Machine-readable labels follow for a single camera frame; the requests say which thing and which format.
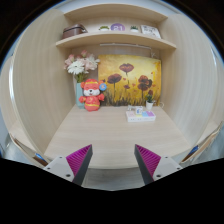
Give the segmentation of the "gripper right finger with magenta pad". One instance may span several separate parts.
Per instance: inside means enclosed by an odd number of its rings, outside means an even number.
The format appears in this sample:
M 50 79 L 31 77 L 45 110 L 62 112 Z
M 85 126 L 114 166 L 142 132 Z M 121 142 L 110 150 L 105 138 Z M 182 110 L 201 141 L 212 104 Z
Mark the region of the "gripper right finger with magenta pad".
M 159 156 L 140 145 L 135 145 L 134 155 L 145 185 L 182 169 L 171 157 Z

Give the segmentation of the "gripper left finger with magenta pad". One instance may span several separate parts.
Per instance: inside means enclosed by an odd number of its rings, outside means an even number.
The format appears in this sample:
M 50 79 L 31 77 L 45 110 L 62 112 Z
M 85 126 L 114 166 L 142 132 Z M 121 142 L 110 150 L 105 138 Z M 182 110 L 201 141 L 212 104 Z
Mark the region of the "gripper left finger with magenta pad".
M 66 157 L 56 157 L 44 170 L 81 186 L 92 155 L 92 145 L 87 145 Z

